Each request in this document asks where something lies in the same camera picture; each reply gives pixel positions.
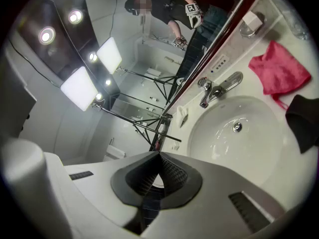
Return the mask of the silver soap dish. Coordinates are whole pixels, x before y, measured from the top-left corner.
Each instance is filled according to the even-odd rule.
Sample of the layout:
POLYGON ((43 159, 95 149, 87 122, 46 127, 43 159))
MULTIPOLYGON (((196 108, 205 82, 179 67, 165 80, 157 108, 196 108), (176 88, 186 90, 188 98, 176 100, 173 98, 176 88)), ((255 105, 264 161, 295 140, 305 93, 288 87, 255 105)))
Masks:
POLYGON ((254 14, 257 15, 258 18, 260 18, 260 20, 262 21, 262 25, 260 27, 258 27, 255 30, 251 30, 247 24, 243 21, 242 24, 240 25, 240 34, 242 37, 247 37, 247 38, 251 38, 252 36, 256 35, 258 33, 258 31, 262 28, 262 26, 265 24, 266 18, 265 16, 261 13, 261 12, 254 12, 254 14))

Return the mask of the chrome faucet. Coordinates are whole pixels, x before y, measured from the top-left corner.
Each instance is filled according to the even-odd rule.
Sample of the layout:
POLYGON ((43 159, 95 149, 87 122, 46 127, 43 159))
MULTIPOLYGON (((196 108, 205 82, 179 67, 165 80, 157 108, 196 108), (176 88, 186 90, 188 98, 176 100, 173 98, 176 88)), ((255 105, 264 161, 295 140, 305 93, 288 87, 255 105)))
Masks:
POLYGON ((210 101, 220 98, 229 90, 239 85, 243 80, 242 72, 235 72, 220 84, 216 84, 209 80, 207 77, 200 78, 197 86, 204 90, 204 96, 200 101, 202 108, 207 108, 210 101))

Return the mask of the recessed ceiling spotlight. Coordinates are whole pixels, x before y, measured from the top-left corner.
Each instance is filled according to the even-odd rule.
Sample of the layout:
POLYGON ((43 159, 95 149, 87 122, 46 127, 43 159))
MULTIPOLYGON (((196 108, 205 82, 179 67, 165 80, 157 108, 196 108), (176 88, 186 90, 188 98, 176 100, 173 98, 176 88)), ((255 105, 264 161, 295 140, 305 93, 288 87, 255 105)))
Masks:
POLYGON ((68 20, 72 25, 79 24, 83 20, 83 13, 78 9, 70 11, 68 20))
POLYGON ((51 26, 43 28, 38 34, 38 40, 42 45, 49 45, 55 39, 55 29, 51 26))

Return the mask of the white LED light panel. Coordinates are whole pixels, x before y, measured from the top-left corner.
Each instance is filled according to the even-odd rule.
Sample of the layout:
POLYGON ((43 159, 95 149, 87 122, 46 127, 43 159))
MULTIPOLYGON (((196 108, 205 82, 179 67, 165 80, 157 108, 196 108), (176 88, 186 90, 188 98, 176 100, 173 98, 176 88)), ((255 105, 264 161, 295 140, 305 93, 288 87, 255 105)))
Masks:
POLYGON ((84 66, 78 68, 60 86, 60 90, 82 111, 87 110, 98 94, 98 90, 84 66))

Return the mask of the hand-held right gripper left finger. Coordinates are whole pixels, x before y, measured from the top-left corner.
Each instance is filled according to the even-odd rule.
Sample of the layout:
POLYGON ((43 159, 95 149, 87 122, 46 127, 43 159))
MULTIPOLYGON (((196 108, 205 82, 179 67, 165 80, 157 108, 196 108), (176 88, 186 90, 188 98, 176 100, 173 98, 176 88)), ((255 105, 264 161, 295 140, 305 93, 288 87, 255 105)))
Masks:
POLYGON ((113 174, 133 162, 146 157, 148 152, 132 157, 116 159, 106 162, 67 165, 69 175, 91 172, 92 175, 73 180, 76 187, 100 213, 120 227, 148 227, 159 214, 160 188, 151 187, 146 195, 142 208, 137 209, 122 203, 113 192, 111 177, 113 174))

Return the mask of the small white printed label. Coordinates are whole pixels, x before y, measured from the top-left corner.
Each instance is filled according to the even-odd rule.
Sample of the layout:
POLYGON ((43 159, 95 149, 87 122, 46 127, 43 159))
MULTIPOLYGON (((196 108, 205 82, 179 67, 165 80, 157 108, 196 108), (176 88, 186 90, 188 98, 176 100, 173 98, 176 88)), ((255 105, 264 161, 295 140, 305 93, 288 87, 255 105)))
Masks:
POLYGON ((214 62, 214 64, 211 66, 211 72, 218 71, 223 66, 225 66, 229 62, 229 57, 225 54, 221 54, 218 59, 214 62))

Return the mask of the small folded white towel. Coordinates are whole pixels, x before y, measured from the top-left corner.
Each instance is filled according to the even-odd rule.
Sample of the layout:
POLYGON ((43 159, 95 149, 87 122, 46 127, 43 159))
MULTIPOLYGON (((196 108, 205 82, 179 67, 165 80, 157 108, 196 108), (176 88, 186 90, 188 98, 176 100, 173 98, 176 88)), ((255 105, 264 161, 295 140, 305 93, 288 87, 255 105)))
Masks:
POLYGON ((188 116, 188 108, 183 107, 183 106, 178 106, 176 110, 176 124, 177 127, 181 127, 184 120, 188 116))

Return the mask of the black tripod light stand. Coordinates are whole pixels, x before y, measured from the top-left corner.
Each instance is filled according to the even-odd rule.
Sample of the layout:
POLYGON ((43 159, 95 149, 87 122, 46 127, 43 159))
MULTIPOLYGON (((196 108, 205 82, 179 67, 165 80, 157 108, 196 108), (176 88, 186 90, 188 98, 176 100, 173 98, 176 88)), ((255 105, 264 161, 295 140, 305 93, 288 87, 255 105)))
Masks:
POLYGON ((160 135, 160 136, 163 136, 164 138, 169 138, 176 142, 181 142, 181 140, 178 138, 175 138, 173 136, 167 135, 165 133, 159 132, 158 130, 151 128, 151 125, 155 124, 156 122, 161 122, 163 119, 166 119, 166 118, 159 117, 157 119, 134 120, 134 119, 129 119, 125 116, 119 115, 115 112, 109 111, 106 108, 102 107, 101 105, 98 105, 97 103, 92 103, 91 106, 94 108, 97 108, 100 111, 104 111, 108 114, 111 114, 119 119, 122 119, 130 123, 138 131, 138 133, 145 139, 145 141, 150 145, 151 150, 156 148, 156 144, 151 141, 148 131, 153 132, 155 135, 160 135))

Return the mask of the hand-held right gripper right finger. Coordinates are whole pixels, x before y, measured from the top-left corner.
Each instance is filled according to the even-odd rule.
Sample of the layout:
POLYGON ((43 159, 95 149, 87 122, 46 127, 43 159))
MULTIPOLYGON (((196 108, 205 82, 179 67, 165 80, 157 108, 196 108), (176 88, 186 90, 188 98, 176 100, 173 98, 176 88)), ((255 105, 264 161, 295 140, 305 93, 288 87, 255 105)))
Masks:
POLYGON ((267 192, 233 170, 168 154, 201 175, 197 194, 185 205, 160 210, 144 239, 247 239, 284 214, 267 192))

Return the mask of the pink cloth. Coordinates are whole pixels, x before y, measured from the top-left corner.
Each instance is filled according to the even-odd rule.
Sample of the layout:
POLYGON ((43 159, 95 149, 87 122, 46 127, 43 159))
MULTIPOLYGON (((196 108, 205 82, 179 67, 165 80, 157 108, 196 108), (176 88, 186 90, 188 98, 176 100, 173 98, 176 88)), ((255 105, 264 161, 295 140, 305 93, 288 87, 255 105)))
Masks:
POLYGON ((253 57, 248 67, 258 76, 263 94, 269 95, 284 110, 288 105, 280 100, 307 84, 312 76, 308 70, 281 44, 270 41, 263 55, 253 57))

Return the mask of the white sink basin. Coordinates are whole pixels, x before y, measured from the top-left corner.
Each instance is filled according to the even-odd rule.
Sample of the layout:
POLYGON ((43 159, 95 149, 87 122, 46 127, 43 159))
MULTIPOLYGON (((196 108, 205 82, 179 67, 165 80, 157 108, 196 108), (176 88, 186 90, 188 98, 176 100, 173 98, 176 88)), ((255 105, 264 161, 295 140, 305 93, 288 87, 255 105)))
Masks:
POLYGON ((238 96, 218 102, 197 120, 187 154, 229 168, 260 186, 278 163, 281 141, 271 108, 257 98, 238 96))

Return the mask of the wide wood framed mirror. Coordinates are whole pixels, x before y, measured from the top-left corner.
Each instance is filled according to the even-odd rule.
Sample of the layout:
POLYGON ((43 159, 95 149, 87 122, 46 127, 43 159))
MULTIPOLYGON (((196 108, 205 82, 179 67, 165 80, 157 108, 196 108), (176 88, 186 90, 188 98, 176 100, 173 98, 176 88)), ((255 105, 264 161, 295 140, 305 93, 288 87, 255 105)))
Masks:
POLYGON ((169 105, 178 91, 178 80, 187 79, 229 29, 229 23, 253 3, 253 0, 234 0, 227 13, 211 6, 217 25, 212 30, 189 29, 180 24, 187 40, 181 47, 173 46, 174 33, 170 27, 149 12, 129 15, 125 0, 85 0, 97 38, 102 46, 109 37, 114 38, 121 55, 120 70, 106 79, 109 87, 118 87, 110 101, 119 99, 131 107, 139 107, 159 114, 169 105))

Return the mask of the black cloth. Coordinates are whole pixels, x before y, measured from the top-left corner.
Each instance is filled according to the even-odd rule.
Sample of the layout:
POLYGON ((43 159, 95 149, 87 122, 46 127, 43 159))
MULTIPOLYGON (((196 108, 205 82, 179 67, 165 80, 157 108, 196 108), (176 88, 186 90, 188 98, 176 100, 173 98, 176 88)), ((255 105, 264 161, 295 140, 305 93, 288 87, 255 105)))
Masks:
POLYGON ((319 147, 319 98, 307 99, 295 95, 285 117, 301 154, 313 146, 319 147))

